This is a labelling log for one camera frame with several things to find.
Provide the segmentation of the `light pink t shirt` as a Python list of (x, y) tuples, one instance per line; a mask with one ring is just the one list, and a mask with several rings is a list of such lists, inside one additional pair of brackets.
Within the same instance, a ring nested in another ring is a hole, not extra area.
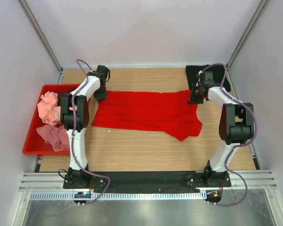
[(37, 104), (38, 115), (44, 124), (52, 127), (60, 124), (60, 110), (58, 106), (58, 94), (47, 91), (41, 95), (41, 100)]

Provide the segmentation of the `left aluminium frame post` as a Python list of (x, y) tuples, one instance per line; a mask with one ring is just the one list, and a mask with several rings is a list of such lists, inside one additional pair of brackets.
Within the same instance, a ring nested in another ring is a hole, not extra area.
[(61, 64), (59, 63), (56, 55), (54, 54), (53, 49), (51, 48), (47, 38), (45, 37), (45, 34), (40, 27), (35, 15), (33, 14), (30, 6), (28, 5), (28, 2), (26, 0), (18, 0), (18, 3), (20, 7), (22, 8), (23, 12), (25, 13), (28, 21), (30, 22), (32, 28), (34, 29), (35, 33), (37, 34), (41, 44), (45, 48), (47, 54), (49, 55), (50, 59), (52, 60), (53, 64), (57, 68), (58, 72), (62, 74), (63, 68)]

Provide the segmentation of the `folded black t shirt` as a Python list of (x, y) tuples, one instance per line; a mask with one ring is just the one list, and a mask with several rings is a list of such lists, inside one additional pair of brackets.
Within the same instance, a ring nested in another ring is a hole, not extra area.
[[(193, 85), (196, 84), (196, 82), (198, 81), (198, 72), (202, 71), (208, 66), (209, 65), (187, 65), (185, 67), (188, 86), (190, 90), (192, 90)], [(224, 67), (222, 65), (211, 66), (206, 71), (213, 73), (213, 79), (215, 83), (220, 84), (222, 82), (225, 72)], [(227, 92), (231, 92), (231, 85), (227, 78), (225, 78), (224, 80), (223, 87)]]

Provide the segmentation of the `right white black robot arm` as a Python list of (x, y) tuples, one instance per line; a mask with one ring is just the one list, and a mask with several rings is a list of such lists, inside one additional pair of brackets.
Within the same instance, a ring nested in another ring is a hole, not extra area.
[(189, 103), (214, 102), (221, 110), (219, 137), (221, 143), (202, 173), (187, 175), (190, 187), (230, 187), (228, 165), (237, 150), (245, 146), (255, 133), (253, 105), (242, 103), (220, 84), (215, 83), (212, 72), (199, 71), (198, 82), (193, 85)]

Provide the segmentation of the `aluminium frame post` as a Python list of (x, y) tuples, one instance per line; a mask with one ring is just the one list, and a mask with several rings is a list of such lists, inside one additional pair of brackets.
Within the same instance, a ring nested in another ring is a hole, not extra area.
[(57, 68), (58, 72), (62, 74), (63, 68), (61, 64), (59, 63), (56, 55), (54, 54), (53, 49), (51, 48), (47, 38), (45, 37), (45, 34), (40, 27), (35, 15), (33, 14), (30, 6), (28, 5), (28, 2), (26, 0), (18, 0), (18, 3), (20, 7), (22, 8), (23, 12), (25, 13), (28, 21), (30, 22), (32, 28), (34, 29), (35, 33), (37, 34), (41, 44), (45, 48), (47, 54), (49, 55), (50, 59), (52, 60), (53, 64)]
[(270, 2), (269, 0), (260, 0), (259, 1), (259, 4), (257, 5), (254, 13), (252, 14), (245, 30), (243, 31), (242, 36), (240, 37), (232, 55), (230, 56), (230, 58), (228, 60), (228, 63), (226, 65), (228, 70), (233, 65), (233, 63), (236, 60), (239, 52), (241, 51), (241, 49), (244, 46), (245, 42), (247, 41), (248, 37), (251, 35), (252, 30), (254, 29), (255, 25), (257, 24), (258, 20), (260, 19), (261, 15), (263, 14), (263, 12), (265, 11), (269, 2)]

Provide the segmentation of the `aluminium front rail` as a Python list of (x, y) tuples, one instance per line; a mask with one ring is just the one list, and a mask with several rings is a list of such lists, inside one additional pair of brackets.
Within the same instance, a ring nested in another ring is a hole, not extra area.
[[(276, 189), (273, 174), (269, 170), (239, 170), (248, 189)], [(55, 191), (61, 190), (63, 178), (57, 172), (25, 173), (21, 179), (19, 191)]]

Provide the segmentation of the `dusty pink t shirt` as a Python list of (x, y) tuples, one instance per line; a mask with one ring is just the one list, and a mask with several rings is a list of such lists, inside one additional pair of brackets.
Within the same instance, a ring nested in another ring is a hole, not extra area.
[(69, 138), (64, 125), (53, 127), (46, 124), (42, 127), (38, 127), (36, 131), (38, 135), (42, 137), (45, 143), (51, 145), (53, 151), (60, 152), (70, 150)]

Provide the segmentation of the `right aluminium frame post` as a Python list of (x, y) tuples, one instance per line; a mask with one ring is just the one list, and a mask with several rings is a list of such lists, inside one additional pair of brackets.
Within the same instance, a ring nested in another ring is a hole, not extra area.
[(242, 36), (240, 37), (232, 55), (230, 56), (230, 58), (228, 60), (228, 63), (226, 65), (228, 70), (233, 65), (233, 63), (236, 60), (239, 52), (241, 51), (241, 49), (244, 46), (245, 42), (247, 41), (248, 37), (251, 35), (252, 30), (254, 29), (255, 25), (257, 24), (258, 20), (260, 19), (261, 15), (263, 14), (263, 12), (265, 11), (269, 2), (270, 2), (269, 0), (260, 0), (259, 1), (259, 4), (257, 5), (254, 13), (252, 14), (245, 30), (243, 31)]

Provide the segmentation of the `red plastic bin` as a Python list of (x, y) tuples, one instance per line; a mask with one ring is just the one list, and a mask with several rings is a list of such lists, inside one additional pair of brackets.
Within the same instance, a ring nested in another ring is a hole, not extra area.
[[(44, 85), (40, 91), (39, 98), (36, 102), (38, 104), (41, 100), (41, 95), (45, 94), (47, 91), (57, 93), (59, 89), (63, 89), (65, 87), (70, 87), (76, 89), (80, 84), (49, 84)], [(32, 121), (30, 128), (27, 133), (27, 137), (25, 140), (25, 144), (23, 147), (23, 153), (27, 155), (70, 155), (70, 151), (53, 151), (50, 144), (45, 143), (41, 136), (38, 135), (36, 129), (38, 127), (42, 127), (45, 124), (41, 121), (38, 115), (37, 106), (33, 113)]]

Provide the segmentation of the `dark maroon t shirt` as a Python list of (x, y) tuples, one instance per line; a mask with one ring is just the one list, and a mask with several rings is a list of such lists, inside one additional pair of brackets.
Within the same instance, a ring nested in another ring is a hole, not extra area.
[(63, 89), (59, 89), (57, 91), (57, 94), (58, 94), (58, 96), (61, 96), (61, 95), (65, 94), (65, 93), (71, 93), (73, 90), (74, 90), (74, 88), (65, 87)]

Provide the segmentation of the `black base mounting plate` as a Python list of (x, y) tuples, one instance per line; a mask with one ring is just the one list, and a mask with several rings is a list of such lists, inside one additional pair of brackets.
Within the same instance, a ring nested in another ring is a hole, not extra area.
[(231, 187), (229, 173), (202, 171), (125, 171), (93, 172), (68, 170), (64, 176), (64, 189), (105, 188), (110, 179), (109, 189), (163, 189), (165, 188), (205, 188)]

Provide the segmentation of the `red t shirt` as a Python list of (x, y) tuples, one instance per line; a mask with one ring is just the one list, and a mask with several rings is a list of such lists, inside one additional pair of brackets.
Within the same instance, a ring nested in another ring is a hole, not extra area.
[(162, 131), (179, 141), (197, 137), (202, 123), (197, 105), (189, 104), (189, 90), (178, 92), (109, 91), (98, 105), (93, 126)]

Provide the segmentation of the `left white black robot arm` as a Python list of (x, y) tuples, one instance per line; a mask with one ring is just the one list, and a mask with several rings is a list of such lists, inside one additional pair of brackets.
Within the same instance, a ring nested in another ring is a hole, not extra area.
[(84, 81), (72, 92), (61, 97), (60, 120), (67, 132), (70, 164), (64, 177), (64, 189), (87, 188), (92, 180), (85, 153), (85, 132), (89, 124), (88, 101), (91, 97), (102, 102), (108, 96), (106, 82), (110, 70), (99, 65), (85, 75)]

